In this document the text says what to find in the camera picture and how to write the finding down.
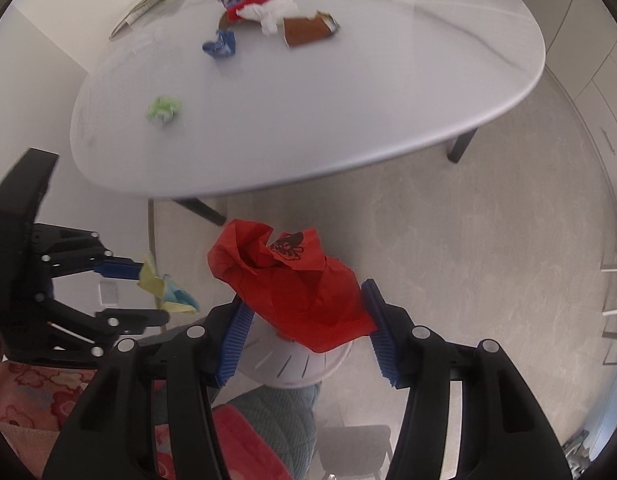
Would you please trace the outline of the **pink white trash bin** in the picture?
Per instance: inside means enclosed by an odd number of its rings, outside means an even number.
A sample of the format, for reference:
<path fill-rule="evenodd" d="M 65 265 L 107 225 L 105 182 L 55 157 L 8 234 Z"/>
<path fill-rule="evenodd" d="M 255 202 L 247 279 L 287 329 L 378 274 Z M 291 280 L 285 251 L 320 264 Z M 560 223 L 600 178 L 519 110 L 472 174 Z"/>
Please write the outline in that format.
<path fill-rule="evenodd" d="M 282 337 L 273 325 L 254 316 L 238 370 L 261 385 L 277 389 L 299 389 L 319 384 L 344 363 L 353 344 L 317 353 Z"/>

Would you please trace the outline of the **dark grey chair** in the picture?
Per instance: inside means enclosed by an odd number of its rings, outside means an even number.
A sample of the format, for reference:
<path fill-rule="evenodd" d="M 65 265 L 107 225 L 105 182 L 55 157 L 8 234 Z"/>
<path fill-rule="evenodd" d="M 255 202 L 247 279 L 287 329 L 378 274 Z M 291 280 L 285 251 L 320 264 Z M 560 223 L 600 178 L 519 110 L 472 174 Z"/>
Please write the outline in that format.
<path fill-rule="evenodd" d="M 317 437 L 324 479 L 382 478 L 391 463 L 391 428 L 386 425 L 325 427 Z"/>

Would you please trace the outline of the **brown snack wrapper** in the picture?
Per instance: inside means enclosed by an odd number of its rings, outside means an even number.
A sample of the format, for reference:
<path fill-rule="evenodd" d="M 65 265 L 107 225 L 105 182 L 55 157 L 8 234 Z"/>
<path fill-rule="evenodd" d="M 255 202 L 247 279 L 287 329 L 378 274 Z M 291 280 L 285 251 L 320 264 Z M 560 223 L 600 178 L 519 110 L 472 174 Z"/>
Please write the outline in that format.
<path fill-rule="evenodd" d="M 285 18 L 284 41 L 289 48 L 303 47 L 334 36 L 339 30 L 339 23 L 329 13 L 316 12 L 314 16 Z"/>

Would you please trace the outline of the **red paper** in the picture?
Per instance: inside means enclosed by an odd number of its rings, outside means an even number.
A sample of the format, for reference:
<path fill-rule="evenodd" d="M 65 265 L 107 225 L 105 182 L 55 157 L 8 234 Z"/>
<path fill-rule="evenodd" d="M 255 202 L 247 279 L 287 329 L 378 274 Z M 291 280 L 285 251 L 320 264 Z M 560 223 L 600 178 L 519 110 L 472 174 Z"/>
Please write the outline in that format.
<path fill-rule="evenodd" d="M 242 23 L 262 24 L 266 3 L 272 0 L 240 0 L 229 6 L 220 18 L 217 32 L 227 32 L 232 26 Z"/>

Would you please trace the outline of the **white crumpled tissue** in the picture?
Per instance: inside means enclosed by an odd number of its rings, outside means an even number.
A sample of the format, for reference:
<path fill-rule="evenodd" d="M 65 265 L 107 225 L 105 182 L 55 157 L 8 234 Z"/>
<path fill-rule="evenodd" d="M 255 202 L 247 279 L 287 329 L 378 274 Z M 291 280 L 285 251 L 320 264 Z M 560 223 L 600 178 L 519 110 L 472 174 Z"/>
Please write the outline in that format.
<path fill-rule="evenodd" d="M 294 0 L 272 0 L 264 6 L 265 14 L 262 21 L 262 33 L 266 36 L 278 34 L 278 24 L 285 18 L 296 18 L 299 7 Z"/>

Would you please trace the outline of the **yellow blue paper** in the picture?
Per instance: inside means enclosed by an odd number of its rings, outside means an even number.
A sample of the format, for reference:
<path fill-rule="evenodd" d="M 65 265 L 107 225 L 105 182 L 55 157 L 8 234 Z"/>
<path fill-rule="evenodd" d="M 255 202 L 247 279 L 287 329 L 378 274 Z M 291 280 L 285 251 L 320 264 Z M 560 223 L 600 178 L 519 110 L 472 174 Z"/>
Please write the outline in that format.
<path fill-rule="evenodd" d="M 145 256 L 141 264 L 138 286 L 156 300 L 159 310 L 169 314 L 200 312 L 199 303 L 189 292 L 177 285 L 168 274 L 158 272 L 152 256 Z"/>

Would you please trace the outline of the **green crumpled paper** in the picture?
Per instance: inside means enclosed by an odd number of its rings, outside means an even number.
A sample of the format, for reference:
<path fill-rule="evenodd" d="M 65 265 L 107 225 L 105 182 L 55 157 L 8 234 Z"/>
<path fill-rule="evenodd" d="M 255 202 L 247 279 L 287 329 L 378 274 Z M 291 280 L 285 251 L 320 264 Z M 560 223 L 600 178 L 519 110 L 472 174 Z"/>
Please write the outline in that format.
<path fill-rule="evenodd" d="M 180 113 L 182 101 L 177 96 L 157 96 L 149 105 L 146 117 L 151 124 L 164 127 Z"/>

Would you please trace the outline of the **dark blue crumpled wrapper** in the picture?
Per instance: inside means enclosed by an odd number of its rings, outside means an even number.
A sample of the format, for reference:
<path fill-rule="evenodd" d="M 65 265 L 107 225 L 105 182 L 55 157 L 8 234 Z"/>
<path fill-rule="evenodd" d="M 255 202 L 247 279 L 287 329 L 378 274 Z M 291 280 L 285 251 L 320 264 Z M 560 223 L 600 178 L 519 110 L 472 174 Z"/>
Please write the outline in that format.
<path fill-rule="evenodd" d="M 201 50 L 212 58 L 231 58 L 237 51 L 237 41 L 231 30 L 219 30 L 214 41 L 206 41 Z"/>

